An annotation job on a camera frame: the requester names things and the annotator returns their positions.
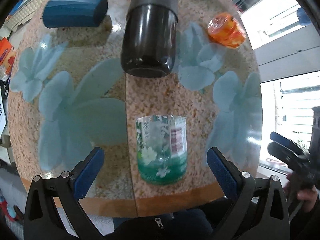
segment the frosted leaf pattern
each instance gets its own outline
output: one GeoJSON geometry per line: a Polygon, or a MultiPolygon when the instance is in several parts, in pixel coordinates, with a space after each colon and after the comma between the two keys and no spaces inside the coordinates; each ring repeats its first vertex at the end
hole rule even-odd
{"type": "Polygon", "coordinates": [[[46,84],[39,97],[39,111],[45,118],[38,142],[43,170],[62,162],[71,170],[94,145],[126,142],[125,103],[102,97],[122,75],[120,61],[107,59],[94,66],[75,89],[67,71],[46,84]]]}
{"type": "Polygon", "coordinates": [[[204,30],[194,22],[177,37],[180,83],[191,91],[211,85],[214,72],[223,65],[226,48],[211,43],[204,30]]]}
{"type": "Polygon", "coordinates": [[[20,55],[18,71],[11,79],[11,90],[21,91],[23,99],[31,102],[41,92],[43,81],[54,69],[67,44],[65,42],[52,48],[51,36],[47,34],[36,51],[26,48],[20,55]]]}
{"type": "Polygon", "coordinates": [[[260,78],[250,73],[243,86],[233,71],[226,72],[213,86],[213,101],[220,108],[206,149],[217,147],[230,154],[239,169],[250,156],[251,144],[259,144],[262,131],[260,78]]]}

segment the zipper pull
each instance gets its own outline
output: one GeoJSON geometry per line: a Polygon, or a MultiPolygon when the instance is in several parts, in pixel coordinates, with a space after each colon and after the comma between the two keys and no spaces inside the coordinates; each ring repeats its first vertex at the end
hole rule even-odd
{"type": "Polygon", "coordinates": [[[158,227],[160,227],[161,229],[164,229],[163,224],[161,222],[160,218],[155,218],[156,223],[158,224],[158,227]]]}

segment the hand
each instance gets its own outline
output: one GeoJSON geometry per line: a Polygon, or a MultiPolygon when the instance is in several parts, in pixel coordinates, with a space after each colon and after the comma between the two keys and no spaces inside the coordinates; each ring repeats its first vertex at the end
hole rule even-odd
{"type": "MultiPolygon", "coordinates": [[[[287,175],[287,179],[289,180],[289,182],[287,183],[287,185],[284,186],[284,192],[286,194],[288,194],[290,191],[291,176],[292,174],[287,175]]],[[[318,191],[316,190],[315,186],[313,186],[312,189],[303,189],[297,192],[297,199],[304,201],[302,210],[306,213],[310,212],[313,209],[313,207],[316,204],[317,198],[318,198],[318,191]]]]}

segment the blue container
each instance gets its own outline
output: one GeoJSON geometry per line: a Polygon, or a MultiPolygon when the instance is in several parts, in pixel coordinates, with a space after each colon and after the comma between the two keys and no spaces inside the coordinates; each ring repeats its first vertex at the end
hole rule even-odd
{"type": "Polygon", "coordinates": [[[108,0],[50,0],[43,11],[47,28],[98,27],[108,10],[108,0]]]}

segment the dark glass jar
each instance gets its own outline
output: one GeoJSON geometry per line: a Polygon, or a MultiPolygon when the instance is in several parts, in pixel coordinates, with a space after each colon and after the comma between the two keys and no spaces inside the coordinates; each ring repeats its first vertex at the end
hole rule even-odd
{"type": "Polygon", "coordinates": [[[133,76],[171,73],[176,55],[178,0],[132,0],[121,51],[121,66],[133,76]]]}

